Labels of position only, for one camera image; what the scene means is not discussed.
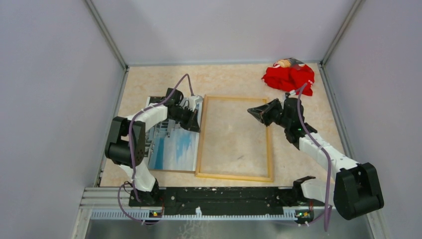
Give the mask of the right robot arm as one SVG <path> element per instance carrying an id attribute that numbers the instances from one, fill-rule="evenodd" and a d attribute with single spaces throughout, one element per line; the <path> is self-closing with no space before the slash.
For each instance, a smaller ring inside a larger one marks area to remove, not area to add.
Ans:
<path id="1" fill-rule="evenodd" d="M 283 102 L 274 99 L 247 111 L 265 126 L 272 123 L 281 126 L 289 143 L 327 171 L 324 181 L 308 176 L 294 182 L 292 199 L 296 204 L 305 205 L 311 199 L 328 203 L 346 220 L 384 207 L 375 166 L 359 163 L 325 141 L 305 122 L 304 107 L 299 99 L 286 98 Z"/>

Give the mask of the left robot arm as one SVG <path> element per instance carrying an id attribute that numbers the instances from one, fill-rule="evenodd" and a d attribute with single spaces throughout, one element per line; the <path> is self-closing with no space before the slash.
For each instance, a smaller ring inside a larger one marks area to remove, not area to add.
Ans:
<path id="1" fill-rule="evenodd" d="M 136 201 L 153 206 L 159 201 L 159 183 L 150 173 L 146 159 L 147 132 L 166 120 L 173 120 L 182 129 L 199 133 L 199 95 L 185 97 L 175 88 L 128 117 L 114 117 L 105 144 L 105 156 L 122 168 L 131 178 Z"/>

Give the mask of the building photo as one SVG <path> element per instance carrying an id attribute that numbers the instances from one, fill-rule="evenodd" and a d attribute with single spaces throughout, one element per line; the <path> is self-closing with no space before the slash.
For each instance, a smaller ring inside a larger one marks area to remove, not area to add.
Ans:
<path id="1" fill-rule="evenodd" d="M 154 171 L 194 173 L 200 134 L 167 119 L 146 134 L 147 167 Z"/>

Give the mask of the yellow wooden picture frame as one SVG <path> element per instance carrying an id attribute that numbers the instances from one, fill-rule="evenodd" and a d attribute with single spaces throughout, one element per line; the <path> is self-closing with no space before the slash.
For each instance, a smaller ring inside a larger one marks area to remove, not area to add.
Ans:
<path id="1" fill-rule="evenodd" d="M 257 97 L 204 97 L 196 177 L 274 181 L 272 129 L 247 112 L 267 102 Z"/>

